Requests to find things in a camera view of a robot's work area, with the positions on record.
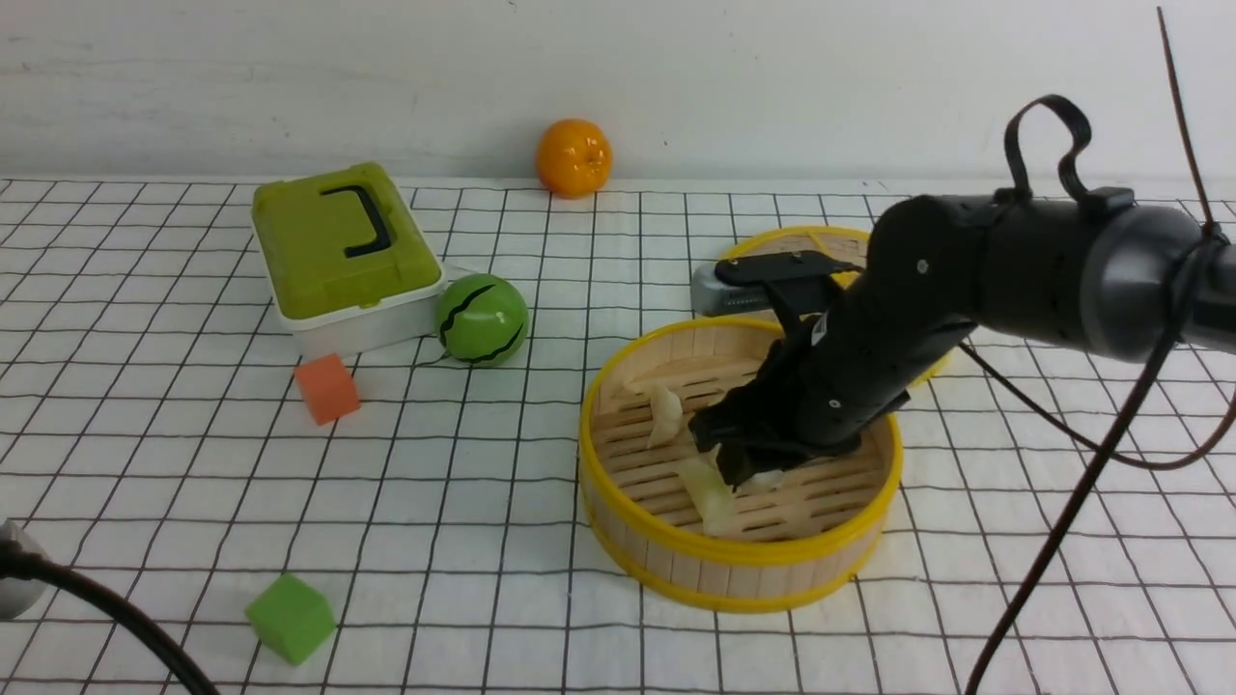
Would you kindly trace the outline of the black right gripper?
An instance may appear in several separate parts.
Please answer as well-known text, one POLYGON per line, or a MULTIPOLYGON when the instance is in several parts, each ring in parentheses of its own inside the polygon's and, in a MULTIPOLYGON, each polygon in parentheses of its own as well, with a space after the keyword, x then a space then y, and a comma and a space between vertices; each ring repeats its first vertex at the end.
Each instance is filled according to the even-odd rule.
POLYGON ((887 208, 852 286, 822 314, 782 328, 755 378, 693 414, 693 446, 716 448, 732 488, 852 453, 861 428, 974 331, 975 272, 975 202, 920 195, 887 208))

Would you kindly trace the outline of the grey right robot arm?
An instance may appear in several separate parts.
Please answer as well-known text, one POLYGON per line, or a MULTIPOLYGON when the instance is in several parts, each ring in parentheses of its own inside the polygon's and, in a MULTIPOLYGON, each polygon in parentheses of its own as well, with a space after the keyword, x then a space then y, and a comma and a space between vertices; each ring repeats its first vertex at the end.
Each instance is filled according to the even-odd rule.
POLYGON ((729 486, 847 458, 976 328, 1142 364, 1200 241, 1166 207, 918 195, 884 211, 848 284, 845 263, 816 251, 716 263, 716 279, 772 307, 784 338, 750 382, 693 413, 693 445, 729 486))

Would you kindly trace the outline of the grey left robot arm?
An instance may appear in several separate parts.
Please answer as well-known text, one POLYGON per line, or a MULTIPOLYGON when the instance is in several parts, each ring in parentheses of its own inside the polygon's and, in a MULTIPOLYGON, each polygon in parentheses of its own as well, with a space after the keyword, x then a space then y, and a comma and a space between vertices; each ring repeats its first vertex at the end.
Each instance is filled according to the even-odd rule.
POLYGON ((44 594, 44 582, 19 579, 7 569, 7 561, 17 552, 44 556, 44 549, 28 532, 14 519, 4 519, 1 524, 2 576, 1 576, 1 620, 19 620, 27 613, 44 594))

